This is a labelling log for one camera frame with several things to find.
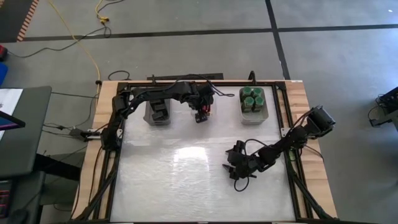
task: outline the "gray floor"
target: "gray floor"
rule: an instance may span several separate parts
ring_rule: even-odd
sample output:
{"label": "gray floor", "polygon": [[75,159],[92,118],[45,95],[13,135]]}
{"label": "gray floor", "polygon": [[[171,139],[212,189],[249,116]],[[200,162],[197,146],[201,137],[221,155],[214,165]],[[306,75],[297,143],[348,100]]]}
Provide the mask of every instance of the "gray floor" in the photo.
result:
{"label": "gray floor", "polygon": [[[56,0],[75,34],[101,27],[97,1]],[[396,1],[272,0],[278,27],[352,26],[398,23]],[[114,33],[270,27],[264,1],[130,1],[109,6]],[[27,36],[68,35],[46,1],[41,1]],[[371,128],[367,113],[378,94],[398,85],[396,29],[281,33],[292,79],[303,80],[312,106],[321,104],[336,119],[336,129],[320,140],[338,216],[343,220],[395,223],[398,219],[398,133],[391,124]],[[6,44],[16,54],[67,41]],[[125,69],[131,78],[223,72],[225,78],[283,79],[274,38],[266,34],[84,40],[97,60],[102,79]],[[95,94],[94,66],[77,46],[10,58],[10,86],[51,85],[54,91]],[[88,115],[90,100],[53,95],[47,122],[77,124]],[[72,152],[82,143],[44,135],[40,151]],[[62,220],[45,209],[42,223]]]}

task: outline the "black stand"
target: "black stand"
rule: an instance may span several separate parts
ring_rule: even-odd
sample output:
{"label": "black stand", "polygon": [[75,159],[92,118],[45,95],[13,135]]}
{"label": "black stand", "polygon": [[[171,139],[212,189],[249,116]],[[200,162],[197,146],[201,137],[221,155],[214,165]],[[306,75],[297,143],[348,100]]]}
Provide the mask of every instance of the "black stand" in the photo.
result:
{"label": "black stand", "polygon": [[66,164],[40,154],[36,155],[33,170],[44,171],[46,174],[57,175],[69,180],[79,181],[80,178],[79,167]]}

